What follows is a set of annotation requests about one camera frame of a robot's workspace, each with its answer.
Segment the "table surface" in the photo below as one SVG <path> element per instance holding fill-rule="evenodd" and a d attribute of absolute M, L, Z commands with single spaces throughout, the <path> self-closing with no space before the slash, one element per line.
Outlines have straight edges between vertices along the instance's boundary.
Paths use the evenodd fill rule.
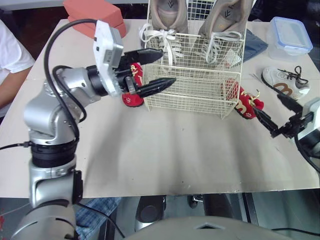
<path fill-rule="evenodd" d="M 68 21 L 63 19 L 61 27 Z M 138 28 L 146 20 L 125 20 L 125 51 L 140 47 Z M 268 23 L 247 27 L 265 39 Z M 69 29 L 53 45 L 50 66 L 86 67 L 95 64 L 93 40 Z M 35 62 L 0 126 L 0 146 L 27 141 L 23 121 L 26 103 L 35 97 L 45 79 L 44 51 Z M 254 78 L 263 68 L 293 71 L 302 67 L 311 90 L 299 102 L 320 95 L 320 73 L 308 55 L 298 62 L 272 60 L 267 51 L 243 64 L 241 85 L 247 92 L 261 92 L 264 110 L 279 125 L 289 112 L 276 93 Z M 126 107 L 120 98 L 104 97 L 87 107 L 79 124 L 77 169 L 82 171 L 85 198 L 183 195 L 199 193 L 263 192 L 319 188 L 319 176 L 285 137 L 274 139 L 257 119 L 246 120 L 232 111 L 218 115 L 152 108 Z M 0 151 L 0 197 L 29 196 L 27 148 Z"/>

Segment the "person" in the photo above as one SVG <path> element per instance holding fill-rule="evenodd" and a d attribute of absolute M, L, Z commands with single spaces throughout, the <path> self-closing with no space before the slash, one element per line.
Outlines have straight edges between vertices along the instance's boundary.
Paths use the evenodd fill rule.
<path fill-rule="evenodd" d="M 0 20 L 0 124 L 35 60 Z"/>

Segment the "white wire basket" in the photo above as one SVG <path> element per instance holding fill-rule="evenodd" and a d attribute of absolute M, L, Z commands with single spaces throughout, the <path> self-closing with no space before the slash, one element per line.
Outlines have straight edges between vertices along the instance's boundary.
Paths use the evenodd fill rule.
<path fill-rule="evenodd" d="M 152 107 L 218 114 L 223 119 L 236 106 L 239 99 L 243 65 L 245 35 L 237 40 L 213 38 L 213 63 L 207 63 L 205 54 L 200 54 L 210 40 L 198 35 L 204 20 L 214 6 L 214 0 L 189 0 L 188 34 L 176 33 L 183 57 L 176 57 L 169 65 L 168 54 L 143 68 L 143 84 L 158 78 L 176 78 L 165 91 L 146 97 L 149 111 Z M 150 2 L 148 23 L 152 25 Z M 145 44 L 146 48 L 163 50 L 163 41 L 157 37 Z"/>

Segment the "shoe sole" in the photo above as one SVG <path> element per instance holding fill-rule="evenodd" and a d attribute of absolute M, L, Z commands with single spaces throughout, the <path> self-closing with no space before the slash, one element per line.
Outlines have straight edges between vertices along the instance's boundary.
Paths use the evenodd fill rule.
<path fill-rule="evenodd" d="M 255 118 L 255 117 L 249 118 L 249 117 L 244 116 L 238 109 L 234 109 L 234 110 L 236 110 L 236 112 L 237 112 L 241 117 L 243 117 L 243 118 L 246 119 L 246 120 L 251 120 L 251 119 L 254 119 L 254 118 Z"/>

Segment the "person's arm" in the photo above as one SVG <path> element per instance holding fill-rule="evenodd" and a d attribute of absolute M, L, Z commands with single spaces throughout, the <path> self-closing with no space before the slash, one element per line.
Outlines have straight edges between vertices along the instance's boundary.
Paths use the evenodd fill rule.
<path fill-rule="evenodd" d="M 10 72 L 8 76 L 6 76 L 0 85 L 0 109 L 15 99 L 30 69 L 31 67 L 16 73 Z"/>

